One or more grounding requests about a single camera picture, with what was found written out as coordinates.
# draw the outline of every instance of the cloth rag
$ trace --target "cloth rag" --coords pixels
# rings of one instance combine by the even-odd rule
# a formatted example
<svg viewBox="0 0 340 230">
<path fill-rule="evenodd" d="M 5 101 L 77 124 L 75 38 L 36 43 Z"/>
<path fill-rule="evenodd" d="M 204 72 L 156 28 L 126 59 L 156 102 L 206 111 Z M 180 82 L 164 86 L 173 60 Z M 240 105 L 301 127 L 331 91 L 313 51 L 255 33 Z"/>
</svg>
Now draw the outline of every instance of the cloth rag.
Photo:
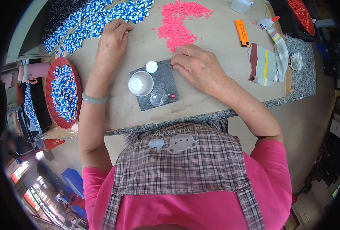
<svg viewBox="0 0 340 230">
<path fill-rule="evenodd" d="M 276 30 L 267 30 L 275 42 L 275 53 L 266 50 L 255 43 L 248 49 L 248 57 L 252 65 L 249 80 L 259 85 L 270 86 L 276 81 L 283 82 L 289 62 L 289 53 L 283 38 Z"/>
</svg>

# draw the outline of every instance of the small granite board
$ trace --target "small granite board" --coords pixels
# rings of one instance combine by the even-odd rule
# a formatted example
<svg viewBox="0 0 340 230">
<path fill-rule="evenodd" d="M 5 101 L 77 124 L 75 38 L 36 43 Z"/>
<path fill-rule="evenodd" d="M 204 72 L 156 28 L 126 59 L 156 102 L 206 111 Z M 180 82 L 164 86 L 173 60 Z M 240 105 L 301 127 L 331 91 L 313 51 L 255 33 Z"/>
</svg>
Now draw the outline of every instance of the small granite board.
<svg viewBox="0 0 340 230">
<path fill-rule="evenodd" d="M 154 72 L 154 73 L 150 73 L 150 75 L 154 79 L 153 90 L 157 89 L 157 88 L 162 88 L 162 89 L 166 90 L 168 92 L 168 94 L 176 95 L 176 97 L 174 97 L 174 98 L 169 96 L 168 101 L 163 105 L 179 101 L 179 93 L 178 93 L 178 90 L 177 90 L 176 85 L 175 85 L 174 76 L 172 75 L 170 61 L 169 60 L 163 60 L 163 61 L 157 62 L 157 65 L 158 65 L 157 71 Z M 146 72 L 146 68 L 142 67 L 140 69 L 137 69 L 137 70 L 130 72 L 129 77 L 133 76 L 133 74 L 138 72 L 138 71 L 145 71 Z M 151 108 L 156 108 L 149 101 L 149 99 L 151 97 L 151 93 L 147 96 L 144 96 L 144 97 L 139 97 L 139 96 L 136 96 L 136 97 L 137 97 L 138 104 L 140 105 L 141 111 L 149 110 Z"/>
</svg>

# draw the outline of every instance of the orange bottle cap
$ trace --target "orange bottle cap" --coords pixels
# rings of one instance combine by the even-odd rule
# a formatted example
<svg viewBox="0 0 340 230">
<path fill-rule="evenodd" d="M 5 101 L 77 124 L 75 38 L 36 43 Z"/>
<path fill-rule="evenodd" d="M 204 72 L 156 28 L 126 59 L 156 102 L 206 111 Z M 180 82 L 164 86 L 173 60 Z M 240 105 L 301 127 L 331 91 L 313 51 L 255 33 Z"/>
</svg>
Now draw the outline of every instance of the orange bottle cap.
<svg viewBox="0 0 340 230">
<path fill-rule="evenodd" d="M 277 21 L 280 18 L 280 16 L 276 16 L 272 19 L 273 22 Z"/>
</svg>

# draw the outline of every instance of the hand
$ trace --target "hand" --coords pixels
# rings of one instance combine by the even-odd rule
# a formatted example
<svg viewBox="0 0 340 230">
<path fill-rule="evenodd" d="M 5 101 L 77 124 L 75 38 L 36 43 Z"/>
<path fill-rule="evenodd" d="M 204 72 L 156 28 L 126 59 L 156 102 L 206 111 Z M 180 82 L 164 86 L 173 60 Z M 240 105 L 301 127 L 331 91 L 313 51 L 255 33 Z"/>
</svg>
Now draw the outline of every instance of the hand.
<svg viewBox="0 0 340 230">
<path fill-rule="evenodd" d="M 124 20 L 115 19 L 107 23 L 101 34 L 93 72 L 110 76 L 126 52 L 128 33 L 133 26 Z"/>
<path fill-rule="evenodd" d="M 214 53 L 193 44 L 181 46 L 170 63 L 190 84 L 213 97 L 230 79 Z"/>
</svg>

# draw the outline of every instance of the plaid apron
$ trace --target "plaid apron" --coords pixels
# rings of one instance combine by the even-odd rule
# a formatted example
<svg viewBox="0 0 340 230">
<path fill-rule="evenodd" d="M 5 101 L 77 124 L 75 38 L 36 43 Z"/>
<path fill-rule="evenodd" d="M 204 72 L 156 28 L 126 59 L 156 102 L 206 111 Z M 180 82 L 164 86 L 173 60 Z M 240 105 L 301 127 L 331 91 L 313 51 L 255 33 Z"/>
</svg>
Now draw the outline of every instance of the plaid apron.
<svg viewBox="0 0 340 230">
<path fill-rule="evenodd" d="M 227 119 L 222 119 L 125 135 L 127 148 L 119 154 L 116 162 L 102 229 L 114 229 L 124 195 L 210 191 L 236 193 L 248 229 L 265 229 L 245 173 L 239 138 L 229 135 L 227 130 Z"/>
</svg>

